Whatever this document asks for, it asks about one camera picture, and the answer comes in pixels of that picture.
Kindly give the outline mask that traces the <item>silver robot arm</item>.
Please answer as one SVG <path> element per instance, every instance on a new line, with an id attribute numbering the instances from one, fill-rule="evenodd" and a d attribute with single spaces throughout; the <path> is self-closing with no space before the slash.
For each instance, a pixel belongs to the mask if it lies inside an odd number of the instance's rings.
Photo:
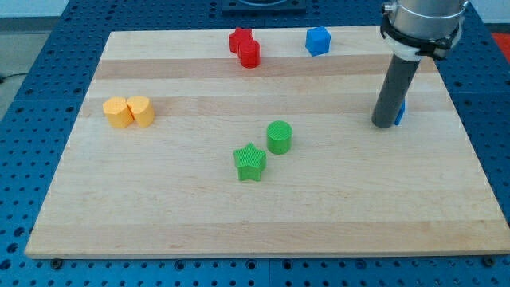
<path id="1" fill-rule="evenodd" d="M 392 0 L 382 4 L 380 33 L 404 61 L 445 59 L 462 35 L 468 0 Z"/>

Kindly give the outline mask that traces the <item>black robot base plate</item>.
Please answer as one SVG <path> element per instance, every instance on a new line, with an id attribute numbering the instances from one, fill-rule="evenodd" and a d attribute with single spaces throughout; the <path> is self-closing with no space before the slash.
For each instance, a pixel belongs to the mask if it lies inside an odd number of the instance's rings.
<path id="1" fill-rule="evenodd" d="M 303 12 L 307 0 L 221 0 L 223 14 Z"/>

